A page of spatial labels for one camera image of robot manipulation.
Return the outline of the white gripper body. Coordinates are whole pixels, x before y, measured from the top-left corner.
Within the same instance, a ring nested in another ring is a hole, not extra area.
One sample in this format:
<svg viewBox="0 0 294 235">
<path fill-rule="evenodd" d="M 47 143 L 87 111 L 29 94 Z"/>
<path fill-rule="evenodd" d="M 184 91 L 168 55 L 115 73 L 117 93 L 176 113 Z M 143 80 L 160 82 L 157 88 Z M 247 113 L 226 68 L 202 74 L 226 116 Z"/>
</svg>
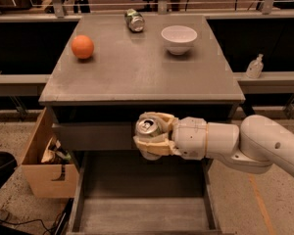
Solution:
<svg viewBox="0 0 294 235">
<path fill-rule="evenodd" d="M 175 153 L 186 160 L 202 160 L 207 153 L 208 124 L 202 118 L 180 119 L 172 131 Z"/>
</svg>

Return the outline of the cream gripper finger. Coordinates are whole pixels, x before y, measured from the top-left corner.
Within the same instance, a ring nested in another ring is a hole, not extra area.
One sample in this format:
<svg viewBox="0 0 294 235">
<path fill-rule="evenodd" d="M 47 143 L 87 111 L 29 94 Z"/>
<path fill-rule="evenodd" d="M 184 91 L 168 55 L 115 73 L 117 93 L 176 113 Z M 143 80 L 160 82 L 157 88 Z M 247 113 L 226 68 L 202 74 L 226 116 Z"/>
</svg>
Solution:
<svg viewBox="0 0 294 235">
<path fill-rule="evenodd" d="M 173 124 L 177 121 L 177 117 L 174 115 L 158 112 L 146 112 L 138 120 L 143 118 L 152 118 L 161 127 L 161 134 L 169 133 L 172 130 Z"/>
<path fill-rule="evenodd" d="M 169 138 L 164 138 L 160 142 L 154 142 L 152 139 L 144 141 L 142 138 L 134 136 L 133 140 L 138 150 L 143 153 L 157 156 L 179 155 L 175 142 Z"/>
</svg>

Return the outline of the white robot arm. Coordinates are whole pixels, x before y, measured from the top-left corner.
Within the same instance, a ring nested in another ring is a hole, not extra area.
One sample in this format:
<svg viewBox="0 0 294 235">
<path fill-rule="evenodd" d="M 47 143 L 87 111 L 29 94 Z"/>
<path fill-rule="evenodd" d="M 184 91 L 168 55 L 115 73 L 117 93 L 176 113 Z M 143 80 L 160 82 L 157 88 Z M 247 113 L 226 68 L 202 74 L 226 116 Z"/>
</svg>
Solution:
<svg viewBox="0 0 294 235">
<path fill-rule="evenodd" d="M 133 140 L 147 160 L 169 155 L 195 161 L 212 159 L 255 174 L 277 165 L 294 177 L 294 134 L 259 115 L 235 125 L 149 112 L 136 122 Z"/>
</svg>

